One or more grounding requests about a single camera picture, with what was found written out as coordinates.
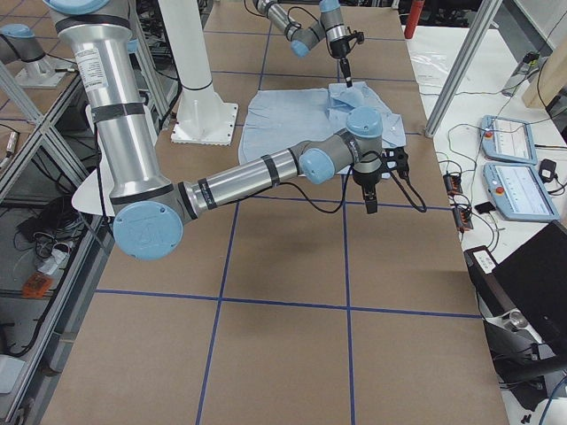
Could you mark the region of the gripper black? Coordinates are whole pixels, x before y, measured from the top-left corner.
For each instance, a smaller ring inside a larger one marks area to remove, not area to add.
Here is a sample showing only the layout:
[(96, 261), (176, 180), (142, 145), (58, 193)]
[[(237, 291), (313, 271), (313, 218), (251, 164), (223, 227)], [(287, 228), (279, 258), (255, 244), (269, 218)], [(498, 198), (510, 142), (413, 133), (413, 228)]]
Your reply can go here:
[(377, 193), (376, 185), (382, 177), (379, 169), (362, 172), (357, 169), (353, 170), (354, 181), (362, 187), (362, 195), (367, 214), (377, 213)]
[(347, 59), (350, 53), (350, 42), (347, 36), (340, 37), (329, 41), (330, 55), (334, 59), (339, 60), (341, 74), (347, 86), (352, 86), (352, 73), (349, 60)]

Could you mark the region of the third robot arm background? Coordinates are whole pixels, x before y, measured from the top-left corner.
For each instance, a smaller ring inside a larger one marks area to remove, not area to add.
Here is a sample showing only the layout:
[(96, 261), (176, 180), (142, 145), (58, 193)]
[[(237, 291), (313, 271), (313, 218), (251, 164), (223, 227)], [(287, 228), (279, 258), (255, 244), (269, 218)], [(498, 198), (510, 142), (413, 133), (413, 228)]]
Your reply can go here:
[(15, 76), (23, 88), (53, 89), (66, 74), (77, 72), (70, 59), (49, 57), (28, 26), (8, 24), (1, 27), (1, 62), (16, 61), (24, 64)]

